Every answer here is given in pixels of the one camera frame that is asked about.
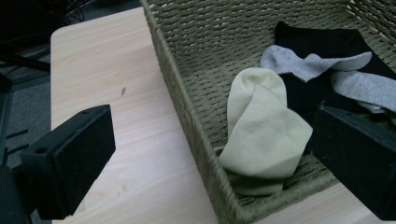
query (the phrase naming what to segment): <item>gray carpet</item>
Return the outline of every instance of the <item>gray carpet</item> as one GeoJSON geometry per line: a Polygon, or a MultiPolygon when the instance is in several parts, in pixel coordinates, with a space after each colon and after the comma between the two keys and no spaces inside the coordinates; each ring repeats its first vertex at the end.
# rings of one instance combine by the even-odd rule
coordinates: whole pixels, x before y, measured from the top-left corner
{"type": "MultiPolygon", "coordinates": [[[[135,7],[140,7],[137,0],[94,0],[70,13],[67,16],[67,21],[69,24],[75,24],[135,7]]],[[[38,52],[49,47],[49,44],[38,46],[20,52],[20,55],[37,55],[38,52]]],[[[40,55],[39,60],[49,63],[50,55],[40,55]]],[[[49,75],[39,70],[15,66],[0,68],[0,73],[14,82],[18,82],[21,78],[49,75]]],[[[44,81],[38,81],[33,86],[12,92],[5,142],[8,153],[11,153],[7,157],[7,166],[9,167],[16,167],[21,163],[19,158],[21,150],[50,132],[50,81],[48,78],[41,80],[44,81]]],[[[51,223],[51,221],[41,220],[37,212],[32,214],[32,220],[33,223],[51,223]]]]}

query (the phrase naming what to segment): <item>basket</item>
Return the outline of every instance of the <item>basket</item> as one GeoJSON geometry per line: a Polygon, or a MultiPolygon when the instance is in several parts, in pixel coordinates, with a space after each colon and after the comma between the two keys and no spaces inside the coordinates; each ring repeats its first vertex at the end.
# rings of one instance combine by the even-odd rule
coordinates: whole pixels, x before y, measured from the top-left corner
{"type": "Polygon", "coordinates": [[[233,78],[258,67],[279,21],[316,29],[359,29],[396,71],[392,0],[142,0],[159,64],[191,153],[220,223],[251,223],[337,183],[303,155],[284,189],[267,197],[235,194],[217,161],[227,143],[226,105],[233,78]]]}

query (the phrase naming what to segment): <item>table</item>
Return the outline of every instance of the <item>table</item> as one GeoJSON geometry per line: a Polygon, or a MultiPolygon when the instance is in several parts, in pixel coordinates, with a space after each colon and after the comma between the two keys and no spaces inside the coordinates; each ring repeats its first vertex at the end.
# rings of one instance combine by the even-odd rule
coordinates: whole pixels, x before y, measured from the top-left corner
{"type": "MultiPolygon", "coordinates": [[[[165,87],[143,9],[51,38],[52,129],[110,104],[117,149],[77,212],[54,223],[217,223],[165,87]]],[[[337,184],[258,223],[379,223],[337,184]]]]}

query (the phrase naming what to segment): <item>black fabric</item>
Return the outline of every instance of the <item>black fabric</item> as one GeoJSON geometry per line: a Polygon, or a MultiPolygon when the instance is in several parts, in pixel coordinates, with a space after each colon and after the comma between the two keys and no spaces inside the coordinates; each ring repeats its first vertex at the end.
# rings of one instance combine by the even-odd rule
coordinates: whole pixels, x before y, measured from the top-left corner
{"type": "MultiPolygon", "coordinates": [[[[373,53],[371,61],[359,71],[396,79],[393,71],[367,46],[358,30],[295,28],[285,22],[279,22],[276,26],[276,45],[293,50],[300,58],[305,58],[311,53],[321,58],[345,58],[371,51],[373,53]]],[[[307,83],[293,76],[283,76],[288,94],[288,108],[296,111],[312,126],[320,104],[353,113],[367,111],[354,100],[332,89],[331,74],[332,70],[329,70],[307,83]]]]}

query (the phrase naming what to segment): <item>wicker basket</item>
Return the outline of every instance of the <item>wicker basket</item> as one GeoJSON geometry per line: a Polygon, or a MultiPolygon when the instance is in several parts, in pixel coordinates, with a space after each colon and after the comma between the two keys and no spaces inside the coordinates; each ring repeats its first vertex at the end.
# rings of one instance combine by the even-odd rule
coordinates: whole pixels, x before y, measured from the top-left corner
{"type": "Polygon", "coordinates": [[[359,29],[367,44],[396,71],[394,0],[143,0],[166,85],[220,223],[250,223],[337,182],[304,155],[281,193],[233,192],[213,152],[227,143],[226,104],[233,78],[259,66],[274,44],[279,21],[306,28],[359,29]]]}

